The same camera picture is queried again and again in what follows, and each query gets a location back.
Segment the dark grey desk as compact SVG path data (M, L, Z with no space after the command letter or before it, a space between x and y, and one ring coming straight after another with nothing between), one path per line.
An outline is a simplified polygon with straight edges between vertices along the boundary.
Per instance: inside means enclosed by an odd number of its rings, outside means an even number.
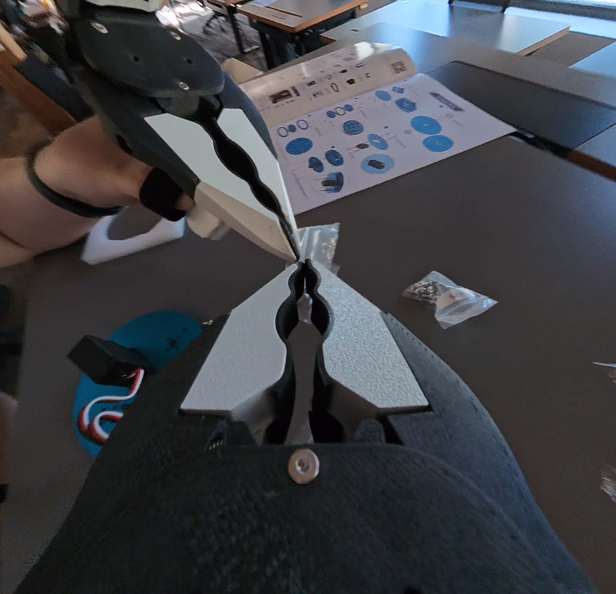
M601 593L615 593L615 183L500 138L304 213L340 222L339 276L392 313L473 390L552 527ZM235 232L184 238L91 267L74 245L39 257L21 360L1 593L64 521L92 459L73 431L66 353L160 310L209 321L283 268ZM402 296L437 271L497 300L443 329Z

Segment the cardboard box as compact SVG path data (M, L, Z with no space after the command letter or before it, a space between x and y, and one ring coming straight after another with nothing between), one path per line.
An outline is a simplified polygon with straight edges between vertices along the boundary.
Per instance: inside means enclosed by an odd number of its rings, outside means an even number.
M237 85L250 82L263 76L263 72L236 58L228 58L220 64L222 70L228 73Z

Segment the person's left hand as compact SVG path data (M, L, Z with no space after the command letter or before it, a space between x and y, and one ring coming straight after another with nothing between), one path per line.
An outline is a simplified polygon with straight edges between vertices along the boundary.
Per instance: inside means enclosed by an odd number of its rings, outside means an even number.
M98 210L139 204L153 170L113 144L98 117L67 129L40 149L33 169L52 192ZM28 176L27 159L2 159L1 269L71 245L97 221L45 198Z

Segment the clear bag of nuts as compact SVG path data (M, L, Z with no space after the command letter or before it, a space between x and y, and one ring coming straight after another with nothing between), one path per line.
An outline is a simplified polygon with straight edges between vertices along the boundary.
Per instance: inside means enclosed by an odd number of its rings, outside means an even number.
M301 259L310 259L336 275L339 266L334 263L336 246L339 238L340 223L299 228L295 240L301 254ZM298 318L306 324L311 324L312 298L304 289L297 301Z

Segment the black desk flap panel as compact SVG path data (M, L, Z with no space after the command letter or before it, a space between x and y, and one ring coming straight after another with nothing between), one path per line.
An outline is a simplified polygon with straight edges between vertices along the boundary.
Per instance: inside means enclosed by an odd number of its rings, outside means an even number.
M615 108L459 61L429 73L457 96L564 157L615 125Z

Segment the wood-edged grey desk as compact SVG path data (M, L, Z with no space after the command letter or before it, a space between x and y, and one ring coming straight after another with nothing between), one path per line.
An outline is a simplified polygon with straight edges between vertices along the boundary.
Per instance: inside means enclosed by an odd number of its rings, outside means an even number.
M249 20L292 34L316 27L340 15L366 7L370 0L279 0L257 6L261 0L205 0L212 7L231 9Z

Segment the illustrated assembly manual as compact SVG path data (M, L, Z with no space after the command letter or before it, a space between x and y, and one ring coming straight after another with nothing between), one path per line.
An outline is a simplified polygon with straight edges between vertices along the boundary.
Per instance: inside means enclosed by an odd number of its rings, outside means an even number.
M360 42L241 88L269 128L295 215L515 130L387 44Z

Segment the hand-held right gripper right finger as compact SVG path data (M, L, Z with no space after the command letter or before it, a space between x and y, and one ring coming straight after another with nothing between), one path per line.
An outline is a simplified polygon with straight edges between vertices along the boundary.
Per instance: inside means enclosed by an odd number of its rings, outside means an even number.
M321 336L312 413L379 417L429 403L381 310L316 261L307 262L311 321Z

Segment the clear bag of screws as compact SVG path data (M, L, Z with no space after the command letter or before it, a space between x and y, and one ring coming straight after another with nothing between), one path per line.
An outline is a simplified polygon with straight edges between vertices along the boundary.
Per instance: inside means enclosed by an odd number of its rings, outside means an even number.
M498 303L493 298L461 287L437 271L431 271L408 286L402 296L433 310L436 322L443 329L479 316Z

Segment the light grey desk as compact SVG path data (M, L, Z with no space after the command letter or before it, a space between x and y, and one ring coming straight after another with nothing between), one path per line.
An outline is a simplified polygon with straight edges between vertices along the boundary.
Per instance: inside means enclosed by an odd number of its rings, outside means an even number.
M526 56L569 33L565 22L509 15L428 0L396 0L359 18L323 33L325 44L358 34L374 25L388 23L442 36L459 38L490 48Z

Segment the blue round metal plate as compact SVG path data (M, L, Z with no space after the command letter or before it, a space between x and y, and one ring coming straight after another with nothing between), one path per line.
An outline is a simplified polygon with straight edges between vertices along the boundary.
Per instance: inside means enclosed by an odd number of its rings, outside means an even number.
M108 340L132 348L148 362L151 371L156 373L165 368L201 334L201 324L186 314L176 311L156 311L142 315L119 327ZM89 411L90 420L101 412L125 413L135 398L119 402L105 403L99 398L129 394L129 387L100 385L86 374L81 374L73 402L73 429L82 448L95 459L102 445L93 442L81 433L78 419L81 411L94 402Z

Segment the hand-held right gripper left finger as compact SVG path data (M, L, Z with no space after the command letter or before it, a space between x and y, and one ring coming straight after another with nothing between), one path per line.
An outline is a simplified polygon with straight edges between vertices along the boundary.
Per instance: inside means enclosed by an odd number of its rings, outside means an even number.
M296 376L288 338L299 323L305 265L286 268L227 316L181 413L245 423L258 443L283 443Z

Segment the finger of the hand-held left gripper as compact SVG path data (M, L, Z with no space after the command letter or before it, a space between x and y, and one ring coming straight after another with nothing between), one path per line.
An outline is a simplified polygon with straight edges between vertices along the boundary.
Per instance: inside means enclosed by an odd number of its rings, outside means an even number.
M242 183L221 184L220 208L243 236L281 258L298 258L297 230L287 187L274 153L239 108L223 108L217 120L223 137L233 145L232 166L248 164Z
M282 214L263 204L249 183L224 165L209 132L171 114L151 115L145 121L198 179L195 206L187 214L195 234L215 238L214 223L219 221L265 251L296 262L296 247Z

